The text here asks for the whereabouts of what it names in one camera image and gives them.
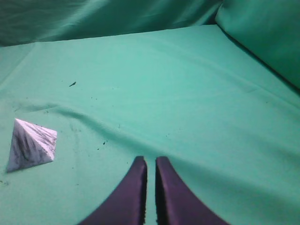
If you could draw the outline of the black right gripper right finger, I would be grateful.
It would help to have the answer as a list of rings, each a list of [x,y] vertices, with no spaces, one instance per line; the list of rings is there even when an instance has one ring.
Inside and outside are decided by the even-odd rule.
[[[168,157],[157,157],[155,200],[159,225],[226,225],[189,189]]]

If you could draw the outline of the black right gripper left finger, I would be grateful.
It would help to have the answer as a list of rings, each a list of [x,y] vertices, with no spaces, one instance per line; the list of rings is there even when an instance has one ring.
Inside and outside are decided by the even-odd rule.
[[[143,225],[147,196],[147,164],[135,157],[130,169],[112,193],[81,225]]]

